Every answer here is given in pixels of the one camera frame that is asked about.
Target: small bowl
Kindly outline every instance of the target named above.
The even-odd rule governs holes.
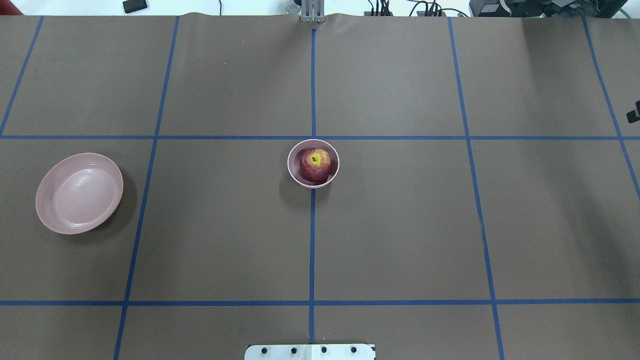
[[[329,172],[329,177],[327,177],[323,183],[305,180],[300,176],[300,154],[302,151],[313,147],[326,150],[329,153],[329,157],[331,157],[331,171]],[[307,139],[297,143],[296,146],[291,149],[287,157],[287,169],[289,169],[289,174],[298,184],[308,189],[318,189],[328,185],[338,174],[338,170],[340,169],[340,156],[338,156],[338,152],[328,142],[320,139]]]

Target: grid line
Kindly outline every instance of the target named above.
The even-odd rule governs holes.
[[[469,167],[471,171],[471,180],[474,187],[474,195],[476,198],[476,209],[478,213],[478,219],[480,221],[480,230],[482,243],[484,247],[484,266],[486,267],[486,278],[489,284],[489,295],[491,300],[495,301],[495,288],[493,287],[493,274],[491,271],[491,259],[489,257],[489,245],[486,241],[486,231],[484,228],[484,216],[482,212],[482,202],[480,201],[480,191],[478,190],[478,183],[476,177],[476,164],[474,162],[474,153],[471,146],[471,137],[469,133],[469,123],[467,121],[467,107],[465,106],[465,96],[462,91],[462,80],[460,77],[460,66],[458,64],[458,53],[456,51],[456,37],[453,32],[453,24],[451,18],[447,18],[449,24],[449,37],[451,38],[451,52],[453,55],[453,64],[456,71],[456,82],[458,84],[458,97],[460,98],[460,111],[462,113],[462,123],[465,127],[465,138],[467,141],[467,154],[469,157]],[[504,360],[504,348],[502,346],[502,332],[500,330],[500,318],[498,316],[498,307],[496,304],[492,304],[493,311],[493,325],[495,327],[495,339],[498,346],[498,355],[500,360]]]
[[[600,87],[602,88],[602,94],[604,95],[604,99],[607,101],[607,108],[609,109],[609,114],[611,114],[611,120],[613,121],[613,126],[616,128],[616,134],[618,134],[618,140],[620,141],[622,154],[624,155],[625,161],[627,162],[627,167],[629,168],[629,174],[631,175],[631,181],[633,181],[634,187],[636,188],[636,195],[638,196],[638,199],[640,199],[640,186],[638,186],[636,173],[634,172],[634,167],[631,165],[631,159],[629,158],[629,153],[627,152],[627,146],[625,146],[625,141],[622,137],[622,132],[620,131],[620,125],[618,124],[616,113],[615,111],[613,111],[613,105],[611,104],[611,99],[609,98],[609,92],[607,91],[607,87],[604,83],[604,79],[602,78],[602,73],[600,72],[600,66],[598,65],[598,58],[596,57],[596,52],[593,49],[593,42],[591,41],[591,33],[589,32],[589,25],[587,25],[587,18],[585,18],[585,16],[582,16],[582,25],[584,26],[584,34],[587,37],[589,50],[591,51],[591,59],[593,60],[593,66],[596,70],[596,74],[598,75],[598,81],[600,82]]]
[[[20,69],[20,73],[18,74],[18,79],[15,81],[15,86],[13,87],[11,98],[9,99],[9,103],[6,106],[6,111],[4,112],[2,124],[0,124],[0,136],[2,136],[2,133],[4,132],[4,127],[6,127],[6,123],[9,121],[9,114],[11,113],[11,108],[13,107],[15,96],[18,94],[18,89],[20,88],[22,77],[24,76],[24,72],[27,70],[27,65],[29,64],[31,53],[33,53],[33,48],[36,46],[36,41],[38,40],[38,35],[40,34],[40,29],[42,28],[43,22],[44,22],[44,16],[41,16],[40,20],[38,21],[38,26],[36,27],[36,31],[33,33],[33,38],[31,39],[31,45],[29,45],[29,51],[27,51],[27,56],[24,57],[24,62],[22,63],[22,68]]]
[[[133,250],[131,252],[131,263],[129,265],[129,275],[127,276],[127,286],[125,288],[124,303],[122,304],[122,312],[120,314],[120,325],[118,326],[118,336],[116,338],[116,345],[113,351],[113,359],[118,360],[120,356],[120,347],[122,345],[122,336],[124,335],[124,327],[127,319],[127,309],[129,303],[129,296],[131,295],[131,284],[133,282],[133,273],[136,268],[136,259],[138,257],[138,247],[140,246],[140,235],[142,233],[142,225],[145,219],[145,209],[147,208],[147,199],[149,193],[149,184],[151,183],[151,175],[153,173],[154,160],[156,158],[156,149],[158,143],[158,136],[160,134],[160,126],[162,125],[162,116],[164,111],[164,100],[166,99],[166,89],[169,86],[169,76],[171,74],[171,64],[173,61],[173,50],[175,49],[175,40],[178,35],[178,26],[180,24],[180,17],[175,17],[175,24],[173,25],[173,37],[171,40],[171,47],[169,50],[169,58],[166,62],[166,72],[164,75],[164,84],[162,89],[162,96],[160,98],[160,106],[158,108],[158,118],[156,120],[156,132],[154,143],[151,146],[151,155],[149,156],[149,166],[147,169],[147,178],[145,180],[145,189],[142,195],[142,201],[140,204],[140,215],[138,217],[138,227],[136,229],[136,238],[133,244]]]
[[[311,136],[316,135],[316,28],[311,29]]]
[[[305,140],[305,135],[1,135],[7,140]],[[466,140],[465,135],[315,135],[321,140]],[[470,135],[471,140],[638,141],[640,136]]]
[[[444,300],[135,300],[128,307],[259,307],[259,306],[513,306],[640,304],[640,298],[571,298],[571,299],[444,299]],[[124,301],[110,300],[0,300],[0,306],[123,306]]]
[[[316,136],[316,28],[311,29],[311,135]],[[316,337],[316,189],[311,189],[309,213],[309,343]]]

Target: red apple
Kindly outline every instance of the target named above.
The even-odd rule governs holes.
[[[317,147],[304,150],[300,155],[300,176],[313,183],[323,183],[331,171],[329,153]]]

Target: pink plate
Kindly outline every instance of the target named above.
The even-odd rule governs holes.
[[[36,212],[60,234],[79,234],[107,220],[122,198],[122,173],[104,155],[85,152],[54,166],[40,182]]]

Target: metal bracket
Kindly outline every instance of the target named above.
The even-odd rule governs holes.
[[[302,22],[324,22],[324,0],[302,0]]]
[[[244,360],[376,360],[371,344],[252,345]]]

